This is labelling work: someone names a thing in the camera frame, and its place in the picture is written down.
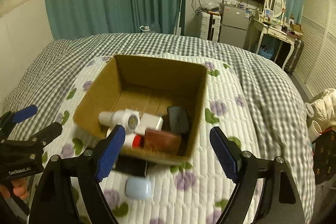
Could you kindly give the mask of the person's left hand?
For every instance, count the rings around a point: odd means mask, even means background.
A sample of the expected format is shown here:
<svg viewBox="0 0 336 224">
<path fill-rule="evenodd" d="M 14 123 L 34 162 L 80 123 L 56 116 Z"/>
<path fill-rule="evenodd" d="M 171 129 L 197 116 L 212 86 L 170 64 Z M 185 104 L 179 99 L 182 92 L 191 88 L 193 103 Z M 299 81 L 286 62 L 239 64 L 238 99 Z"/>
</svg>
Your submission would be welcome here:
<svg viewBox="0 0 336 224">
<path fill-rule="evenodd" d="M 28 197 L 26 178 L 12 180 L 11 184 L 13 186 L 14 195 L 19 197 L 21 200 L 26 200 Z M 11 194 L 4 185 L 1 185 L 0 190 L 1 190 L 1 195 L 3 196 L 4 199 L 7 200 L 10 198 Z"/>
</svg>

